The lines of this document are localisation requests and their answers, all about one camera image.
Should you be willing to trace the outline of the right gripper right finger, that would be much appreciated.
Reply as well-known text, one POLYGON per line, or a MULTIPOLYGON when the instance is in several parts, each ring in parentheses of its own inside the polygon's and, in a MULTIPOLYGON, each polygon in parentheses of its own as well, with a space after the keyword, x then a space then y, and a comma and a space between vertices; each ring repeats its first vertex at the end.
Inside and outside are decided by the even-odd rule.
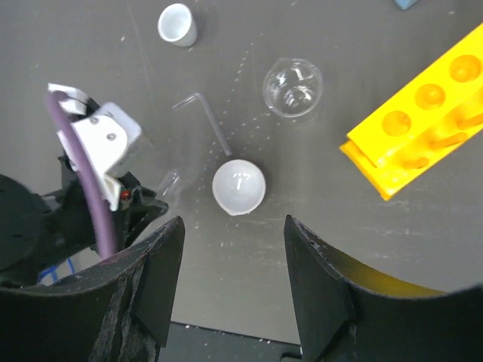
POLYGON ((386 275, 287 216, 285 251, 306 361, 480 361, 482 287, 442 292, 386 275))

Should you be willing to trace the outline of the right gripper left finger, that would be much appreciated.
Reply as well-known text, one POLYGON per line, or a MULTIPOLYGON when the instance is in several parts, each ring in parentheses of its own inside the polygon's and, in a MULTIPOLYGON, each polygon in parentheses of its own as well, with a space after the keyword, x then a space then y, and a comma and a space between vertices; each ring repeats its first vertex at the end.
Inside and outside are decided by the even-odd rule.
POLYGON ((179 216, 51 286, 1 289, 3 361, 156 361, 185 240, 179 216))

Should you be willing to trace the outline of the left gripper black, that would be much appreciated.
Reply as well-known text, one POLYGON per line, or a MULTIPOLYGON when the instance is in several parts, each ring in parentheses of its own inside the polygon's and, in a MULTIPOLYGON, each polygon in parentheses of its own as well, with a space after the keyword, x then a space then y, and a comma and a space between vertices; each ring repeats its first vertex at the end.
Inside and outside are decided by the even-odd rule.
MULTIPOLYGON (((9 176, 1 177, 1 286, 30 287, 40 274, 78 252, 97 249, 81 183, 67 157, 59 158, 62 187, 39 195, 9 176)), ((143 230, 168 211, 168 204, 127 173, 119 209, 112 212, 115 250, 131 246, 143 230)))

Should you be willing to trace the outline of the clear glass test tube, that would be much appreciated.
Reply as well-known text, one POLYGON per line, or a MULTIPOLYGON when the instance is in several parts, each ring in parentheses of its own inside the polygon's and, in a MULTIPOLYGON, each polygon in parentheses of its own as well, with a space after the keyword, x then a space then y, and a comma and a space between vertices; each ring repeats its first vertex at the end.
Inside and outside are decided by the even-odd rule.
POLYGON ((177 170, 168 171, 156 188, 157 195, 166 196, 172 193, 180 183, 180 173, 177 170))

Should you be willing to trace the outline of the white round dish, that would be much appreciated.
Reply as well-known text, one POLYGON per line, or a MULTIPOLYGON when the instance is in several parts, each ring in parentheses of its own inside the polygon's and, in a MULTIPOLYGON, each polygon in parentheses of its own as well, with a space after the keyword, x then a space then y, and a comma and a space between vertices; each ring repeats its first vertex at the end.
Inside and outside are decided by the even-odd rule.
POLYGON ((228 215, 247 215, 262 204, 266 195, 266 178, 262 170, 250 161, 227 161, 214 174, 212 193, 228 215))

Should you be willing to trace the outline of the yellow test tube rack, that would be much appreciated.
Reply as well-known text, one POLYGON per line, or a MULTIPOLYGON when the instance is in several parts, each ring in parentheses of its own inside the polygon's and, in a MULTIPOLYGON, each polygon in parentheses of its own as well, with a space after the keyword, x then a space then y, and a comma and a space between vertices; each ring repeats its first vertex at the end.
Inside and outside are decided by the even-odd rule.
POLYGON ((482 130, 482 27, 346 135, 340 150, 388 201, 482 130))

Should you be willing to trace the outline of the small clear glass beaker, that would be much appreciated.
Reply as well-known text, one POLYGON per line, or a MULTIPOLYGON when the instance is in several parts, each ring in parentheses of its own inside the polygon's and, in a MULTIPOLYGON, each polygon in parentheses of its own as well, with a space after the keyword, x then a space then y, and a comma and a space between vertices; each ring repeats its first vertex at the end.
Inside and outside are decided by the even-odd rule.
POLYGON ((263 81, 266 106, 290 123, 315 120, 320 112, 322 94, 321 72, 305 59, 278 59, 263 81))

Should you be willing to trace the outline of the small white plastic cup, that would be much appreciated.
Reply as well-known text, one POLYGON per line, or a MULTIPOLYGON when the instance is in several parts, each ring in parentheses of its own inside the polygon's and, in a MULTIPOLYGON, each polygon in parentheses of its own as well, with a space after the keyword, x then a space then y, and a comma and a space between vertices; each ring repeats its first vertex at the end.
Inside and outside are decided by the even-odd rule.
POLYGON ((162 11, 157 29, 163 41, 182 48, 193 46, 198 38, 192 12, 181 3, 169 5, 162 11))

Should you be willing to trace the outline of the three-compartment blue organizer box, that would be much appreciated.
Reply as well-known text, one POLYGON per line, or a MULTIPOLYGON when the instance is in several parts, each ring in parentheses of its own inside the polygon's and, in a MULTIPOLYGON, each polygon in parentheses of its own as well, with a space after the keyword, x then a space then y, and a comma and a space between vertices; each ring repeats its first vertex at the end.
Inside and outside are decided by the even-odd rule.
POLYGON ((393 0, 395 5, 402 11, 406 11, 408 8, 416 4, 419 0, 393 0))

